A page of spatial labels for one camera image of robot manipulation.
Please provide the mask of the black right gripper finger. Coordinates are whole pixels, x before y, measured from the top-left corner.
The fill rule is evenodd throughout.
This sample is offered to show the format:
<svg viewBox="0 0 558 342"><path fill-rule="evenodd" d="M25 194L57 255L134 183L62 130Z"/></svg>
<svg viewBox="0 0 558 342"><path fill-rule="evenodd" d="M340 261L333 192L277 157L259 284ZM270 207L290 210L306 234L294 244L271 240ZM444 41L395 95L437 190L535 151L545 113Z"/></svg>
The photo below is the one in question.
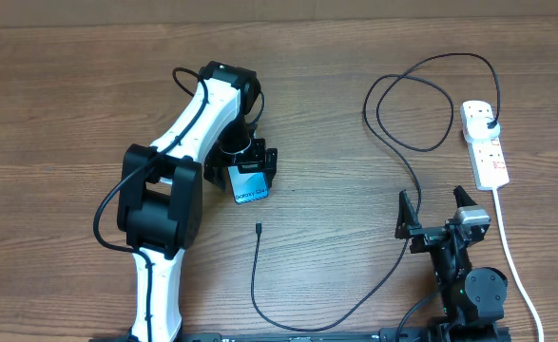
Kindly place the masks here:
<svg viewBox="0 0 558 342"><path fill-rule="evenodd" d="M458 208L476 205L476 202L469 196L461 185L456 186L452 192Z"/></svg>
<svg viewBox="0 0 558 342"><path fill-rule="evenodd" d="M412 237L412 231L418 230L420 223L407 192L402 190L399 193L398 216L394 231L394 237L406 239Z"/></svg>

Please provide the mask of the blue Samsung Galaxy phone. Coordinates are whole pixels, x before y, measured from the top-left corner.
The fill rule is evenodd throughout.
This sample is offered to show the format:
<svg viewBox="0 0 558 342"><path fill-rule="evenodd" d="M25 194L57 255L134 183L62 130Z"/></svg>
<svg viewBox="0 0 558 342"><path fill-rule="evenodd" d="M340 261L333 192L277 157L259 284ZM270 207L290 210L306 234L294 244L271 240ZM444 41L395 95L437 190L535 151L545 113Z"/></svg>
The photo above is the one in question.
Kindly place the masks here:
<svg viewBox="0 0 558 342"><path fill-rule="evenodd" d="M227 168L236 204L265 199L270 186L262 172L241 173L237 166Z"/></svg>

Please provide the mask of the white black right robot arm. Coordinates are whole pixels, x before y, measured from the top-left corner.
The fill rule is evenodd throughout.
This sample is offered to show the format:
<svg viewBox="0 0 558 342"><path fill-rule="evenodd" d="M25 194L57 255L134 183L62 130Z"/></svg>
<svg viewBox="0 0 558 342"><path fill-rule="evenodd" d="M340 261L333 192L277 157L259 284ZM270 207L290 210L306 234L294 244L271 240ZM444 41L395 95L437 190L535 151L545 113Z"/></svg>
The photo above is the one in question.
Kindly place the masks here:
<svg viewBox="0 0 558 342"><path fill-rule="evenodd" d="M491 225L488 212L462 186L453 189L456 211L444 225L424 228L405 191L399 193L395 236L411 242L413 254L431 257L443 317L429 321L425 341L509 341L509 330L496 322L504 317L508 280L491 267L474 268L468 248L484 240Z"/></svg>

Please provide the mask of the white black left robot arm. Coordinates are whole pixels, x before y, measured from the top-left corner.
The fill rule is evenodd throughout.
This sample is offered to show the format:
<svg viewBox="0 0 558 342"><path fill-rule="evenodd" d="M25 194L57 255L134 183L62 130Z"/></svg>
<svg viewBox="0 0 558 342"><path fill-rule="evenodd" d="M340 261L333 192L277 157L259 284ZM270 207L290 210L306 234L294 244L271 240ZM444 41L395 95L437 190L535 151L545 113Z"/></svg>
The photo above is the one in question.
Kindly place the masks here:
<svg viewBox="0 0 558 342"><path fill-rule="evenodd" d="M177 121L150 145L125 152L117 226L135 260L137 304L128 341L177 341L183 260L202 223L202 184L235 203L269 196L278 151L245 117L264 98L256 72L212 61Z"/></svg>

